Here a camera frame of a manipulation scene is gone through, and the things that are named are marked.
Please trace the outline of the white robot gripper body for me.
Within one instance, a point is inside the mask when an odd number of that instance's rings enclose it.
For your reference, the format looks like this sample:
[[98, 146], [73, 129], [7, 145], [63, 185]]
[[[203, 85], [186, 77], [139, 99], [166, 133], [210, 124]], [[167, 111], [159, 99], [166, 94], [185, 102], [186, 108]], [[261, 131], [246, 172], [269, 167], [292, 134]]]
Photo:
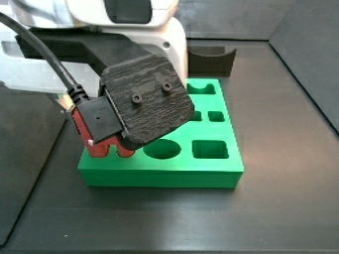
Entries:
[[[163, 54], [182, 79], [189, 76], [186, 32], [175, 18], [179, 0], [7, 0], [0, 12], [46, 32], [82, 29], [126, 36]], [[42, 60], [25, 58], [17, 33], [0, 24], [0, 82], [13, 89], [65, 93], [61, 79]]]

